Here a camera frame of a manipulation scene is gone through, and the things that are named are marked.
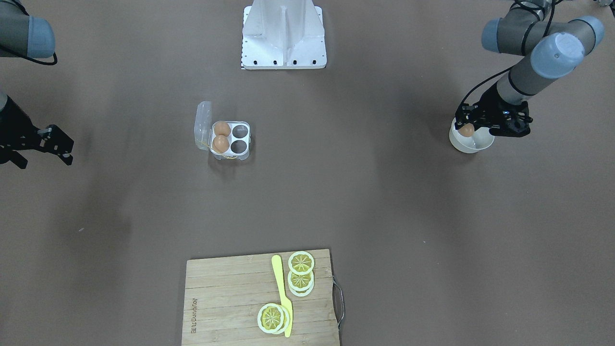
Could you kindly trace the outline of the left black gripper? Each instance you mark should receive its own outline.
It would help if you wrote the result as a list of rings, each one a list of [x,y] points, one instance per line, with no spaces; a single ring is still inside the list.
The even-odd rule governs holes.
[[[495,88],[489,88],[477,103],[473,105],[461,103],[457,107],[454,127],[457,131],[463,125],[471,123],[476,131],[481,126],[490,126],[491,116],[494,116],[496,112],[520,110],[522,108],[521,105],[511,104],[503,99]]]

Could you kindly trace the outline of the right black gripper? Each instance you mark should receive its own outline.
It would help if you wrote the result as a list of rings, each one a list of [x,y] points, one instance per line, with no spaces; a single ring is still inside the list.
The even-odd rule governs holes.
[[[28,160],[18,153],[39,147],[38,128],[29,116],[13,101],[6,98],[0,112],[0,163],[12,162],[20,169],[25,169]]]

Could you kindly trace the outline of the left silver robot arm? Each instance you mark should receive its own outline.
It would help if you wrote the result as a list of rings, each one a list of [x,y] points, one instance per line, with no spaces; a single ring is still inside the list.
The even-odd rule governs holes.
[[[518,55],[521,61],[496,74],[498,81],[476,103],[461,101],[453,123],[461,135],[470,136],[480,128],[492,136],[529,135],[529,99],[571,73],[604,38],[598,18],[553,23],[547,14],[554,12],[552,0],[516,0],[506,16],[485,25],[482,46]]]

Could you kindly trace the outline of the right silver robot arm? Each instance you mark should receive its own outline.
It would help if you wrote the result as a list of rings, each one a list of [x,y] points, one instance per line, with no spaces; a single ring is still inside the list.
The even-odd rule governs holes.
[[[44,18],[29,15],[19,0],[3,0],[0,10],[0,43],[2,57],[21,58],[39,65],[58,62],[55,35]],[[25,169],[28,160],[21,150],[37,150],[61,156],[58,149],[63,135],[51,124],[44,129],[33,125],[29,116],[5,92],[0,100],[1,163],[12,162]]]

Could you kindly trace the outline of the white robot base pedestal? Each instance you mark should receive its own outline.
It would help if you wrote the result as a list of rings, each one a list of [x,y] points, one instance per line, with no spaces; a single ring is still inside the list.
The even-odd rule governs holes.
[[[240,66],[303,70],[327,66],[322,8],[311,0],[255,0],[242,15]]]

